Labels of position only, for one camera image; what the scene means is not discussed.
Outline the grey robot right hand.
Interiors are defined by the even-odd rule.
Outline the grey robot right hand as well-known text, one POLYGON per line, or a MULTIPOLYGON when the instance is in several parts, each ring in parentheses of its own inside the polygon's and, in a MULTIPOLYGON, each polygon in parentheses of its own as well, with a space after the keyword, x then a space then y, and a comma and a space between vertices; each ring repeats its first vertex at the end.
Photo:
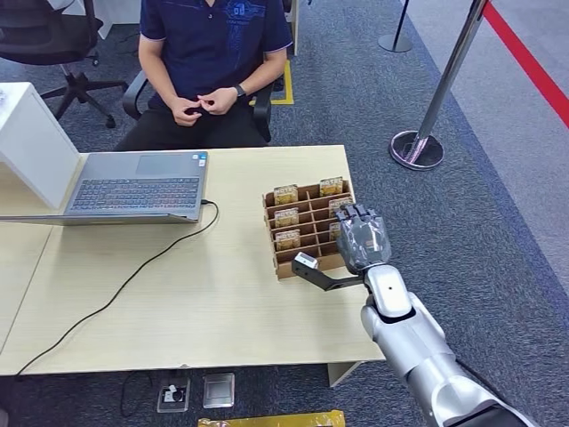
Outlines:
POLYGON ((336 209, 334 214, 340 224, 336 244, 350 273, 361 275, 391 258, 384 220, 374 210, 361 204, 346 204, 336 209))

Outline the person's right hand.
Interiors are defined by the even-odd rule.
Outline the person's right hand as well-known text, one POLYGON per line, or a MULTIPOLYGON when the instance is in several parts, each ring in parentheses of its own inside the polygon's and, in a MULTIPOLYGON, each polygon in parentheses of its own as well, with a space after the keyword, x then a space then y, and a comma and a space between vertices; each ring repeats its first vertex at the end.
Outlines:
POLYGON ((201 104, 199 101, 190 101, 174 96, 169 100, 167 105, 171 110, 177 125, 191 127, 201 116, 201 104))

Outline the person's left hand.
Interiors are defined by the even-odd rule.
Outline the person's left hand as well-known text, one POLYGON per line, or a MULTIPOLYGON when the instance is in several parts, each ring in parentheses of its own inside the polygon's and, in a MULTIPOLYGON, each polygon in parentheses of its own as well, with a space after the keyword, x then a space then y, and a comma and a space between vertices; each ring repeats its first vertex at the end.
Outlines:
POLYGON ((217 89, 212 93, 198 95, 200 105, 211 115, 225 115, 238 97, 235 87, 225 87, 217 89))

